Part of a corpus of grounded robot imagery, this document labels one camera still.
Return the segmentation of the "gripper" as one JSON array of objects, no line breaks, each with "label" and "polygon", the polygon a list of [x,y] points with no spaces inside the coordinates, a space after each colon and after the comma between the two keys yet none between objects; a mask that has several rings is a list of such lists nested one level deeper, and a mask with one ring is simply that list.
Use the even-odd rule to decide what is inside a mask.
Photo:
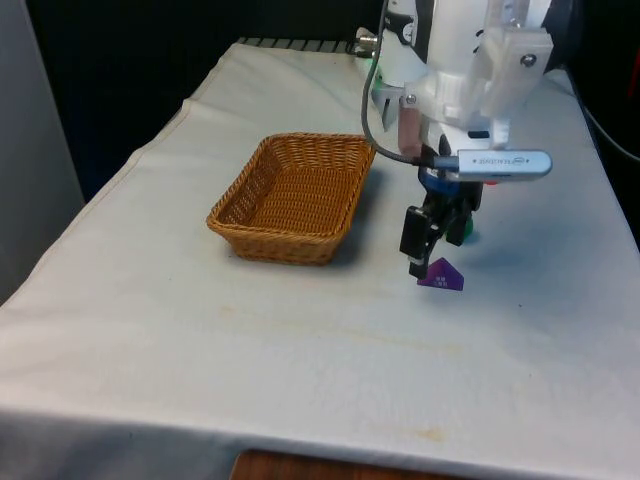
[{"label": "gripper", "polygon": [[[474,202],[481,199],[483,184],[456,182],[443,172],[421,167],[418,180],[427,192],[456,197],[445,207],[445,239],[452,245],[462,245],[473,232]],[[442,205],[433,198],[425,198],[421,207],[407,208],[399,250],[409,259],[409,274],[425,279],[429,259],[436,243],[443,236]]]}]

